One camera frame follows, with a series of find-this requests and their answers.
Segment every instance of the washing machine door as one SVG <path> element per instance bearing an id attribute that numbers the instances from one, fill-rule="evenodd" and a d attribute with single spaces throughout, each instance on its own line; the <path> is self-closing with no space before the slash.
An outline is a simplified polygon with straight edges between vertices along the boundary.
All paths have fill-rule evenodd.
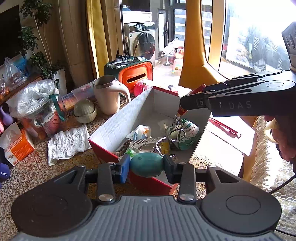
<path id="1" fill-rule="evenodd" d="M 139 45 L 136 49 L 135 57 L 145 57 L 150 60 L 155 52 L 155 39 L 152 34 L 148 32 L 140 33 L 133 43 L 133 49 L 135 49 L 136 42 L 139 40 Z"/>

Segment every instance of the pink stool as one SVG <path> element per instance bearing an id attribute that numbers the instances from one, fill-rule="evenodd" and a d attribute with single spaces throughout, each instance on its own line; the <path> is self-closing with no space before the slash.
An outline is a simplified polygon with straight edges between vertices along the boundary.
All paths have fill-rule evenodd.
<path id="1" fill-rule="evenodd" d="M 183 67 L 183 59 L 182 58 L 176 58 L 174 60 L 174 64 L 173 64 L 172 74 L 175 73 L 176 68 L 182 69 L 182 67 Z"/>

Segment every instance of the television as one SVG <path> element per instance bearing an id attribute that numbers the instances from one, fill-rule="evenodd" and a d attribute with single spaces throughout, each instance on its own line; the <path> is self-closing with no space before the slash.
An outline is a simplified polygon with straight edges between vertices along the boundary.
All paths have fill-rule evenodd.
<path id="1" fill-rule="evenodd" d="M 14 6 L 0 13 L 0 66 L 4 58 L 13 58 L 19 54 L 17 37 L 21 30 L 19 6 Z"/>

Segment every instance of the purple dumbbell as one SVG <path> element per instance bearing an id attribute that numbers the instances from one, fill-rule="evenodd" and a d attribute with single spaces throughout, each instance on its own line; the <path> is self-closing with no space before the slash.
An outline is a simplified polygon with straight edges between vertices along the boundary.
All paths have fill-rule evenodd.
<path id="1" fill-rule="evenodd" d="M 10 170 L 8 165 L 1 163 L 0 164 L 0 181 L 3 182 L 10 177 Z"/>

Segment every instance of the mug handle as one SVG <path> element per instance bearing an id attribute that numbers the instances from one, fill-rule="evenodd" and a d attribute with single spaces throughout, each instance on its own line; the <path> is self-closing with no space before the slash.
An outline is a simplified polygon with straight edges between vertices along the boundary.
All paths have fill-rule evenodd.
<path id="1" fill-rule="evenodd" d="M 131 101 L 131 95 L 129 93 L 128 88 L 123 83 L 120 83 L 118 80 L 114 85 L 110 86 L 110 88 L 108 89 L 110 92 L 119 92 L 124 94 L 124 96 L 126 97 L 127 104 Z"/>

